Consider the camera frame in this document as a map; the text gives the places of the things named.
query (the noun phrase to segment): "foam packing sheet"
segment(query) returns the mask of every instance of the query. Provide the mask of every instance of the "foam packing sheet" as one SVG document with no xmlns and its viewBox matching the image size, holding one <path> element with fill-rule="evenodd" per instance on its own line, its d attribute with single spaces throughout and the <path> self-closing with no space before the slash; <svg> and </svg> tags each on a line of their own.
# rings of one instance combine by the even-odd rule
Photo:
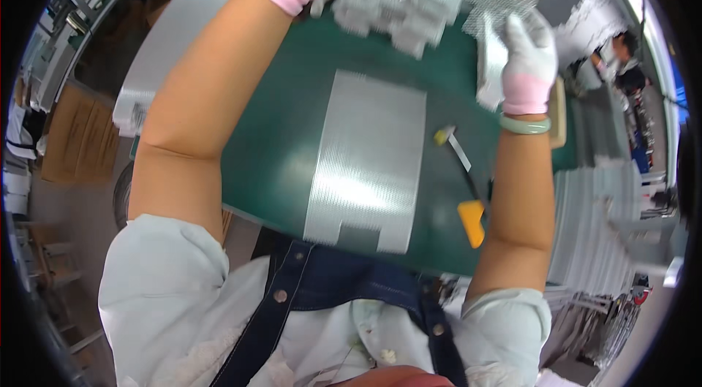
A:
<svg viewBox="0 0 702 387">
<path fill-rule="evenodd" d="M 303 238 L 407 252 L 425 120 L 425 92 L 337 70 Z"/>
</svg>

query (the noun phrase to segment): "worker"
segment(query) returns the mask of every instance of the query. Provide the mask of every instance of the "worker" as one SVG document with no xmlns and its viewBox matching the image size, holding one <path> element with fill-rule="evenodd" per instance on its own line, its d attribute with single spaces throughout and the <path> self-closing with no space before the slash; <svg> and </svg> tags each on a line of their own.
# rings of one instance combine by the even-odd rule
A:
<svg viewBox="0 0 702 387">
<path fill-rule="evenodd" d="M 629 96 L 638 94 L 646 86 L 646 76 L 639 60 L 634 57 L 638 49 L 636 36 L 631 31 L 615 35 L 611 39 L 611 49 L 614 56 L 609 63 L 604 62 L 599 51 L 593 52 L 590 59 L 602 80 L 613 83 L 620 95 L 623 110 L 626 111 L 630 105 Z"/>
<path fill-rule="evenodd" d="M 222 150 L 310 1 L 229 0 L 156 94 L 98 300 L 118 384 L 533 385 L 555 218 L 548 133 L 524 134 L 548 121 L 557 68 L 539 14 L 507 22 L 492 216 L 461 318 L 409 270 L 284 235 L 230 272 Z"/>
</svg>

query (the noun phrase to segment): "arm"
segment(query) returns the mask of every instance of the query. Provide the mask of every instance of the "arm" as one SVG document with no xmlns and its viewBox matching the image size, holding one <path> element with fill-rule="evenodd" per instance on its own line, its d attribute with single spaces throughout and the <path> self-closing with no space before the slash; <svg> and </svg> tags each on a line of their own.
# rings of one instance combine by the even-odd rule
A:
<svg viewBox="0 0 702 387">
<path fill-rule="evenodd" d="M 548 22 L 534 13 L 537 29 L 507 22 L 510 58 L 503 71 L 503 111 L 527 121 L 546 117 L 557 58 Z M 543 291 L 555 225 L 548 133 L 503 130 L 498 142 L 492 217 L 467 299 L 495 289 Z"/>
<path fill-rule="evenodd" d="M 180 219 L 223 242 L 222 150 L 294 15 L 309 1 L 230 0 L 202 30 L 149 110 L 129 219 Z"/>
<path fill-rule="evenodd" d="M 603 80 L 611 82 L 614 79 L 614 72 L 609 69 L 609 66 L 600 58 L 600 55 L 592 54 L 590 61 L 592 61 L 592 65 L 595 66 Z"/>
</svg>

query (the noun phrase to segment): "denim apron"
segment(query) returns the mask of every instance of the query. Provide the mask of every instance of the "denim apron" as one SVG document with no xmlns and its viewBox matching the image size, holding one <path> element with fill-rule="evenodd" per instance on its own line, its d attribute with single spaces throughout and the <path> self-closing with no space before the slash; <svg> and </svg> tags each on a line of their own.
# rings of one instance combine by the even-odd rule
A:
<svg viewBox="0 0 702 387">
<path fill-rule="evenodd" d="M 333 308 L 355 299 L 405 308 L 428 336 L 434 372 L 468 387 L 463 362 L 432 280 L 399 266 L 276 234 L 265 295 L 211 387 L 243 387 L 273 354 L 290 311 Z"/>
</svg>

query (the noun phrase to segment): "bracelet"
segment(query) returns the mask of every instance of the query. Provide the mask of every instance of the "bracelet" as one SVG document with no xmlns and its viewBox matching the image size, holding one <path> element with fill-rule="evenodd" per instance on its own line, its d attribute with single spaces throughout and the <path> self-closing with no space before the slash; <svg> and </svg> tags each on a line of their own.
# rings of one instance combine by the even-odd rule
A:
<svg viewBox="0 0 702 387">
<path fill-rule="evenodd" d="M 500 126 L 515 134 L 543 134 L 551 129 L 551 118 L 529 122 L 508 118 L 502 114 L 500 115 Z"/>
</svg>

